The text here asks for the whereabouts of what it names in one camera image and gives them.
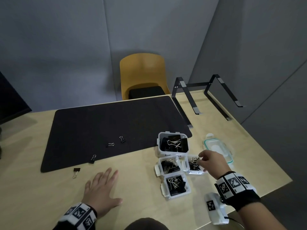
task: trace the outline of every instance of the mouse pad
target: mouse pad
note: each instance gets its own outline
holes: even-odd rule
[[[57,110],[40,171],[87,163],[94,154],[100,160],[154,147],[162,131],[192,137],[169,96]]]

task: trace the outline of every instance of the cord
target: cord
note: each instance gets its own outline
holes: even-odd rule
[[[224,218],[225,218],[225,219],[229,219],[229,220],[236,221],[235,219],[230,218],[230,217],[227,217],[227,216],[225,216]]]

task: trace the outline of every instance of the small plastic container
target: small plastic container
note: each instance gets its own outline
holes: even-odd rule
[[[164,138],[164,137],[168,137],[169,135],[180,135],[181,139],[188,138],[186,134],[183,134],[183,133],[180,133],[180,132],[175,132],[175,133],[172,133],[172,132],[169,132],[169,131],[160,132],[159,135],[158,135],[158,139],[157,139],[158,150],[159,150],[159,153],[160,153],[159,156],[164,157],[164,156],[170,156],[170,155],[178,155],[179,157],[183,157],[183,156],[187,155],[189,153],[189,150],[187,152],[169,152],[169,151],[162,151],[160,149],[161,139]]]
[[[166,160],[169,160],[169,159],[173,159],[173,160],[176,162],[176,164],[177,164],[177,165],[179,166],[179,168],[180,168],[180,171],[176,171],[176,172],[172,172],[172,173],[168,173],[168,174],[165,174],[165,173],[164,173],[161,162],[166,161]],[[157,175],[158,177],[159,177],[159,176],[169,176],[169,175],[171,175],[171,174],[175,174],[175,173],[178,173],[178,172],[183,172],[181,161],[179,160],[179,157],[178,157],[177,155],[171,155],[171,156],[166,156],[166,157],[160,157],[159,160],[158,160],[158,164],[155,165],[155,167],[154,167],[154,170],[155,170],[156,175]]]
[[[222,154],[228,164],[233,163],[232,154],[226,145],[218,138],[213,138],[214,135],[212,133],[207,134],[207,137],[210,139],[204,141],[204,148]]]
[[[186,192],[171,196],[169,192],[169,186],[167,185],[167,179],[175,178],[177,176],[181,176],[182,180],[185,182]],[[167,199],[172,199],[172,198],[177,198],[177,197],[191,193],[191,187],[188,183],[186,175],[183,172],[176,172],[176,173],[173,173],[171,175],[167,175],[164,177],[164,182],[161,184],[161,191],[164,197],[166,197]]]
[[[204,172],[204,168],[203,167],[201,167],[201,166],[199,166],[199,168],[201,169],[201,170],[190,170],[190,166],[189,166],[189,160],[191,160],[193,157],[198,157],[197,155],[187,155],[186,157],[185,157],[185,159],[182,161],[182,169],[187,173],[187,174],[199,174],[199,175],[202,175],[202,174],[205,174],[205,173],[207,173],[207,171],[206,172]]]

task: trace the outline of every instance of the wall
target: wall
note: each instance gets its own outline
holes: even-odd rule
[[[289,230],[306,227],[306,74],[307,62],[242,124],[293,179],[263,198]]]
[[[242,123],[307,58],[306,0],[220,0],[190,77],[218,73],[214,96]]]
[[[0,0],[0,71],[33,109],[116,101],[103,0]]]
[[[218,0],[104,0],[116,98],[119,62],[139,52],[162,55],[168,87],[188,82]]]

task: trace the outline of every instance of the table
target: table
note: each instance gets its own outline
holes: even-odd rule
[[[191,154],[203,150],[202,141],[211,132],[227,144],[234,154],[233,170],[243,174],[259,196],[291,182],[236,120],[227,121],[203,91],[191,94],[203,115],[194,114],[184,93],[177,94],[194,126],[189,138]],[[121,197],[124,202],[98,220],[97,229],[124,229],[142,217],[154,218],[176,230],[193,230],[210,223],[204,195],[217,192],[214,178],[209,174],[189,175],[192,193],[166,201],[160,190],[162,180],[154,172],[157,147],[82,164],[78,166],[81,171],[76,179],[72,179],[72,167],[40,173],[54,113],[55,110],[28,113],[1,126],[0,226],[3,229],[52,229],[61,215],[82,199],[86,181],[108,167],[119,170],[111,197]]]

